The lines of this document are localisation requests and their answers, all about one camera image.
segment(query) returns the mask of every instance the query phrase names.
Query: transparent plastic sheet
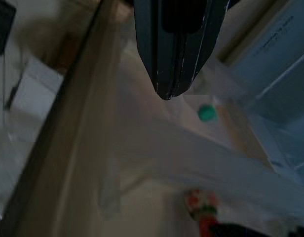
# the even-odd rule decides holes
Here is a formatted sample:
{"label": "transparent plastic sheet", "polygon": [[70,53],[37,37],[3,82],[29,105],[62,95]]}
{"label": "transparent plastic sheet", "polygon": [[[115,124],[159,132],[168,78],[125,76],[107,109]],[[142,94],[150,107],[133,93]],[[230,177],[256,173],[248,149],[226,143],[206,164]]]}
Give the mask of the transparent plastic sheet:
{"label": "transparent plastic sheet", "polygon": [[275,231],[278,235],[274,236],[282,236],[284,226],[295,217],[304,218],[302,188],[266,171],[260,162],[233,152],[227,138],[217,136],[212,124],[198,123],[198,106],[217,103],[214,97],[183,95],[171,101],[161,100],[134,42],[129,42],[123,51],[116,80],[112,155],[120,171],[113,173],[120,177],[120,192],[111,190],[110,200],[120,201],[113,206],[120,205],[121,212],[129,205],[124,203],[129,196],[151,180],[158,180],[175,190],[175,197],[167,197],[173,203],[186,189],[214,190],[226,199],[222,211],[226,220],[233,218],[267,233]]}
{"label": "transparent plastic sheet", "polygon": [[[287,163],[290,178],[304,185],[304,55],[251,103],[244,105],[247,107],[245,113],[248,116],[261,117],[259,120],[262,123],[253,124],[252,119],[251,126],[259,127],[261,124],[266,128],[266,135],[254,129],[260,136],[260,143],[263,147],[271,148],[270,154],[278,150],[277,163]],[[275,140],[272,147],[267,135]],[[281,168],[276,168],[279,174],[288,174],[286,171],[281,172]]]}
{"label": "transparent plastic sheet", "polygon": [[247,93],[247,90],[234,78],[232,71],[212,55],[185,94],[214,95],[222,101],[240,98]]}

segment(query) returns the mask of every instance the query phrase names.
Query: green bottle cap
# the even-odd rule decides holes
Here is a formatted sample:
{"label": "green bottle cap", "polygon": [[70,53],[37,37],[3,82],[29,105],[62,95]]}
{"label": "green bottle cap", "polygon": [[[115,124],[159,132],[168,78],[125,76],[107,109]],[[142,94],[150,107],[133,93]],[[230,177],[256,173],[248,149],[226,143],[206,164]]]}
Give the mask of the green bottle cap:
{"label": "green bottle cap", "polygon": [[216,110],[212,105],[203,105],[199,108],[198,116],[201,121],[208,122],[216,118]]}

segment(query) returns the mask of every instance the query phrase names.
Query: green cap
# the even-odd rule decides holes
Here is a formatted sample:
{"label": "green cap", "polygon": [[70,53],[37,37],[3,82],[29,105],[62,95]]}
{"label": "green cap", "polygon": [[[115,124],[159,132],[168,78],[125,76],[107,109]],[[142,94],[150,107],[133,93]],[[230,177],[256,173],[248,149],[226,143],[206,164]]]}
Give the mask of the green cap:
{"label": "green cap", "polygon": [[203,105],[199,108],[198,116],[201,121],[208,122],[216,118],[216,110],[212,105]]}

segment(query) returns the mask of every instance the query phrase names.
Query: black object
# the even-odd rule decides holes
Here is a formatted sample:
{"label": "black object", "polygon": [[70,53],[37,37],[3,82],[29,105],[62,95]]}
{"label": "black object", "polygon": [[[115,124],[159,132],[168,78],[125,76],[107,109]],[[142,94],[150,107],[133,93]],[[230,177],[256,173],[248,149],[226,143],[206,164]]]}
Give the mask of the black object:
{"label": "black object", "polygon": [[228,0],[134,0],[137,47],[164,100],[189,89],[211,55]]}
{"label": "black object", "polygon": [[304,227],[298,226],[297,231],[295,233],[290,232],[288,237],[304,237]]}
{"label": "black object", "polygon": [[16,8],[0,0],[0,55],[3,55]]}
{"label": "black object", "polygon": [[133,0],[124,0],[126,3],[128,3],[130,6],[133,6]]}
{"label": "black object", "polygon": [[218,224],[210,226],[215,237],[267,237],[249,228],[236,224]]}
{"label": "black object", "polygon": [[239,1],[240,0],[230,0],[228,9],[230,9],[231,7],[233,7],[234,5],[236,5]]}

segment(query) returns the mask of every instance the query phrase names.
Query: floor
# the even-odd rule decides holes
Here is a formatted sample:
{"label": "floor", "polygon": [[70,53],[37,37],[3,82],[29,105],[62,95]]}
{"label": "floor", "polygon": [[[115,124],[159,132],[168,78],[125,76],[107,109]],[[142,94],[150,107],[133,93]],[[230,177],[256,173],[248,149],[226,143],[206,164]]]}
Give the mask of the floor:
{"label": "floor", "polygon": [[7,0],[16,16],[5,54],[0,56],[0,218],[33,146],[9,132],[5,105],[28,59],[49,64],[65,33],[83,35],[95,10],[92,0]]}
{"label": "floor", "polygon": [[49,63],[66,32],[85,31],[95,8],[92,0],[8,0],[16,16],[4,56],[0,57],[0,129],[4,105],[30,55]]}

